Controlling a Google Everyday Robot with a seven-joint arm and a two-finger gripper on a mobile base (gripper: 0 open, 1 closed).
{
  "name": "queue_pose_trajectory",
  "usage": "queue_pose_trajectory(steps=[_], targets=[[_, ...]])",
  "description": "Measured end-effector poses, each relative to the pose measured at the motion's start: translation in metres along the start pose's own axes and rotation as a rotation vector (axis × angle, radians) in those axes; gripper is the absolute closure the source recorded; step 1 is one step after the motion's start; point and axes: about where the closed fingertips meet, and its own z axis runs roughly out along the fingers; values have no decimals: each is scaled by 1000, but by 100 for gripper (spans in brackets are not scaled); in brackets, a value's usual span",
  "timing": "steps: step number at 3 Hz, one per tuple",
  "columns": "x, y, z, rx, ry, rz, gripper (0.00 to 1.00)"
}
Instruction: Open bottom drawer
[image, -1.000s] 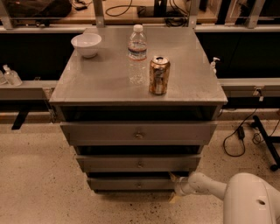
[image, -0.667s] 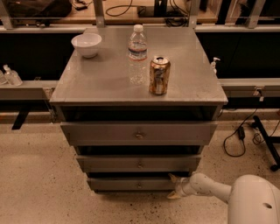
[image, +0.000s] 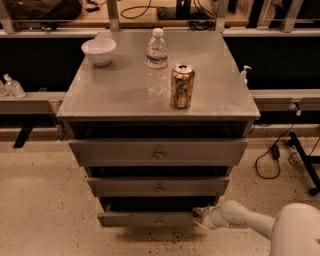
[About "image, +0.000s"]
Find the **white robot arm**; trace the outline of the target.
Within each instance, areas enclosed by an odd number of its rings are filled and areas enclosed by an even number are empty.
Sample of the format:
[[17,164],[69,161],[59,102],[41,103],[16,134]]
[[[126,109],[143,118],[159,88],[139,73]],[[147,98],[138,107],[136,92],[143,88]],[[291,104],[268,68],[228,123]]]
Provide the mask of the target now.
[[250,228],[271,242],[270,256],[320,256],[320,210],[308,204],[288,204],[270,217],[228,200],[194,208],[192,220],[208,230]]

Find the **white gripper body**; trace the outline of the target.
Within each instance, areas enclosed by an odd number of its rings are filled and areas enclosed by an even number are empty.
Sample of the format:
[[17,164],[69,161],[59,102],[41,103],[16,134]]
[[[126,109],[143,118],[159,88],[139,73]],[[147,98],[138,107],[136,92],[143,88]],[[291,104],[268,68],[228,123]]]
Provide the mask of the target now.
[[203,224],[209,230],[223,227],[224,219],[220,207],[206,207],[203,212]]

